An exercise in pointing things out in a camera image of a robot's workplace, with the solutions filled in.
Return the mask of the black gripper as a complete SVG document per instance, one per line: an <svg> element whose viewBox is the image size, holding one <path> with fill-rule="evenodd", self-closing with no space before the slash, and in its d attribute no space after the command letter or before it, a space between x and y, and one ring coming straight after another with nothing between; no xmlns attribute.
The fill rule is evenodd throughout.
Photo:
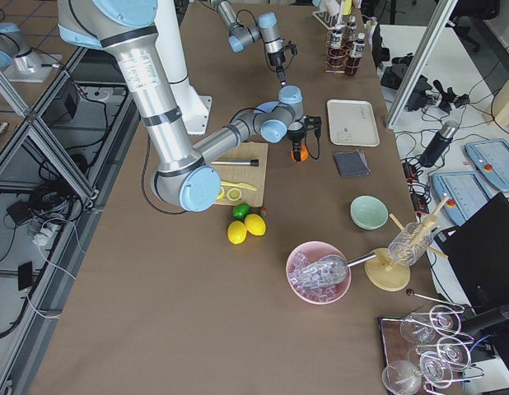
<svg viewBox="0 0 509 395"><path fill-rule="evenodd" d="M275 53L267 53L267 59L269 61L269 68L277 73L278 80L281 86L287 84L285 70L286 56L285 53L280 50Z"/></svg>
<svg viewBox="0 0 509 395"><path fill-rule="evenodd" d="M295 151L299 151L299 160L303 159L304 151L301 149L302 147L302 139L305 137L305 131L303 128L297 130L288 130L287 138L292 142L292 159L297 161L297 153Z"/></svg>

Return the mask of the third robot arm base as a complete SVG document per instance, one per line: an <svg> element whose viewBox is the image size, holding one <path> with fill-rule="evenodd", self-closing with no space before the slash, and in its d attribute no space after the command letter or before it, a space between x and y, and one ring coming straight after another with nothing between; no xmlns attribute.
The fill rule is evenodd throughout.
<svg viewBox="0 0 509 395"><path fill-rule="evenodd" d="M0 70L9 81L42 83L51 72L51 58L36 53L16 24L0 22Z"/></svg>

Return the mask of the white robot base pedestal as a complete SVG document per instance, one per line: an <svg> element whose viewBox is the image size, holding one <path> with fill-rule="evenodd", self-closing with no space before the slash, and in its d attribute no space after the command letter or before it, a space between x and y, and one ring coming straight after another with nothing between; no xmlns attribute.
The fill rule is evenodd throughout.
<svg viewBox="0 0 509 395"><path fill-rule="evenodd" d="M158 31L156 50L176 103L180 107L184 125L188 134L201 136L207 130L212 97L199 95L189 81L173 1L158 1L155 25Z"/></svg>

